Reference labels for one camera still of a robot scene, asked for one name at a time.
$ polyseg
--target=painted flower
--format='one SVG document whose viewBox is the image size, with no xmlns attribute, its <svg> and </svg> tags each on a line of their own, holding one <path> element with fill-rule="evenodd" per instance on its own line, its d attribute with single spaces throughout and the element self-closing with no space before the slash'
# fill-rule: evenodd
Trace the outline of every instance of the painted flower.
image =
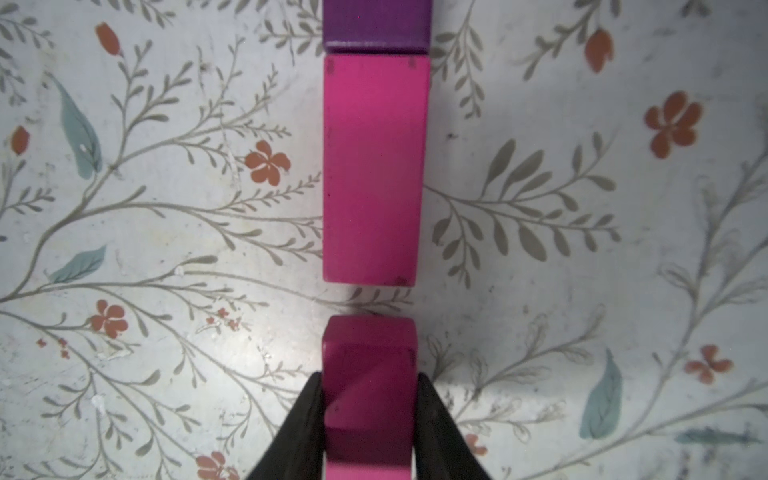
<svg viewBox="0 0 768 480">
<path fill-rule="evenodd" d="M 95 331 L 101 330 L 104 327 L 104 333 L 111 339 L 116 339 L 119 332 L 124 332 L 128 329 L 128 322 L 123 317 L 125 316 L 125 310 L 122 306 L 107 304 L 107 300 L 99 300 L 96 302 L 96 309 L 98 315 L 93 315 L 89 321 L 91 322 L 91 328 Z"/>
<path fill-rule="evenodd" d="M 102 22 L 96 26 L 96 36 L 98 37 L 101 46 L 110 55 L 117 55 L 120 53 L 120 40 L 118 36 L 109 28 L 109 25 Z"/>
<path fill-rule="evenodd" d="M 197 466 L 197 476 L 203 480 L 240 480 L 237 470 L 234 467 L 226 467 L 226 459 L 221 452 L 212 452 L 210 457 L 201 455 L 195 459 Z"/>
<path fill-rule="evenodd" d="M 606 62 L 614 59 L 614 41 L 611 34 L 598 28 L 584 46 L 584 56 L 594 73 L 600 73 Z"/>
<path fill-rule="evenodd" d="M 685 364 L 685 373 L 699 374 L 699 382 L 711 385 L 715 380 L 713 372 L 725 373 L 733 368 L 733 362 L 728 359 L 715 360 L 717 345 L 705 345 L 701 347 L 703 362 L 690 361 Z"/>
<path fill-rule="evenodd" d="M 258 184 L 268 180 L 270 185 L 276 187 L 280 182 L 280 169 L 290 170 L 290 160 L 283 153 L 272 155 L 272 147 L 264 140 L 256 144 L 256 149 L 258 151 L 252 151 L 245 157 L 245 166 L 252 170 L 251 179 Z"/>
<path fill-rule="evenodd" d="M 659 130 L 650 142 L 650 149 L 658 158 L 669 157 L 671 142 L 687 147 L 696 141 L 694 125 L 701 118 L 701 104 L 688 103 L 684 91 L 676 91 L 667 98 L 663 108 L 651 107 L 645 112 L 645 124 Z"/>
<path fill-rule="evenodd" d="M 11 150 L 17 155 L 23 154 L 29 145 L 29 132 L 19 125 L 11 136 Z"/>
<path fill-rule="evenodd" d="M 483 456 L 486 453 L 488 453 L 488 449 L 486 447 L 479 447 L 476 446 L 478 442 L 478 436 L 474 433 L 468 433 L 464 440 L 467 442 L 467 446 L 469 447 L 469 451 L 472 452 L 474 455 Z"/>
</svg>

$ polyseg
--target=floral surface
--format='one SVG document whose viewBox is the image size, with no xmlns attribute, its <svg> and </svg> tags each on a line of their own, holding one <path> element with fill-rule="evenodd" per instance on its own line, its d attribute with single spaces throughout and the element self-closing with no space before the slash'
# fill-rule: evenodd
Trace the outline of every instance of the floral surface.
<svg viewBox="0 0 768 480">
<path fill-rule="evenodd" d="M 765 478 L 766 20 L 435 0 L 408 290 L 322 281 L 319 0 L 0 0 L 0 477 L 245 478 L 364 312 L 493 478 Z"/>
</svg>

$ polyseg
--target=wooden block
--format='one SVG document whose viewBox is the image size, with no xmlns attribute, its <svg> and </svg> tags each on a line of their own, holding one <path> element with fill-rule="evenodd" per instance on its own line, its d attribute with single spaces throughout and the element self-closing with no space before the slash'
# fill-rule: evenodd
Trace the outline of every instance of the wooden block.
<svg viewBox="0 0 768 480">
<path fill-rule="evenodd" d="M 329 53 L 429 52 L 432 0 L 323 0 Z"/>
<path fill-rule="evenodd" d="M 411 319 L 334 316 L 323 335 L 326 478 L 409 479 L 417 340 Z"/>
<path fill-rule="evenodd" d="M 326 57 L 326 281 L 414 284 L 428 93 L 426 56 Z"/>
</svg>

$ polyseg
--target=teal leaf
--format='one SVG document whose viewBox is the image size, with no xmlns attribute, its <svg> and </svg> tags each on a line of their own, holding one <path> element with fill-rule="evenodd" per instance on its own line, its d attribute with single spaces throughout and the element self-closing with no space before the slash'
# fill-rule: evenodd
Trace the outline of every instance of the teal leaf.
<svg viewBox="0 0 768 480">
<path fill-rule="evenodd" d="M 678 434 L 674 441 L 685 445 L 749 445 L 750 443 L 763 443 L 749 433 L 721 432 L 710 427 L 688 429 Z"/>
<path fill-rule="evenodd" d="M 97 250 L 80 252 L 62 268 L 48 275 L 48 279 L 51 283 L 70 283 L 80 280 L 98 270 L 98 267 L 104 262 L 104 252 L 106 251 L 107 246 L 104 245 Z"/>
<path fill-rule="evenodd" d="M 621 372 L 614 362 L 614 356 L 606 349 L 605 373 L 592 389 L 584 407 L 581 429 L 578 435 L 583 439 L 604 439 L 616 430 L 621 414 Z"/>
<path fill-rule="evenodd" d="M 74 100 L 64 86 L 53 75 L 51 79 L 61 93 L 61 126 L 72 148 L 78 166 L 78 175 L 85 179 L 91 178 L 94 171 L 101 171 L 101 145 L 96 131 L 83 112 L 74 104 Z"/>
</svg>

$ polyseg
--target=pink block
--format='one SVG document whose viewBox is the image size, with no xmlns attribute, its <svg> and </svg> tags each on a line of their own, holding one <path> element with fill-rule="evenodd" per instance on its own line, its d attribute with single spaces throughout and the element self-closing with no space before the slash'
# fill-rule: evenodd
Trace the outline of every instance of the pink block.
<svg viewBox="0 0 768 480">
<path fill-rule="evenodd" d="M 328 480 L 356 468 L 372 469 L 358 478 L 410 478 L 416 353 L 411 319 L 331 317 L 323 335 Z"/>
<path fill-rule="evenodd" d="M 326 281 L 414 284 L 428 93 L 426 55 L 326 57 Z"/>
</svg>

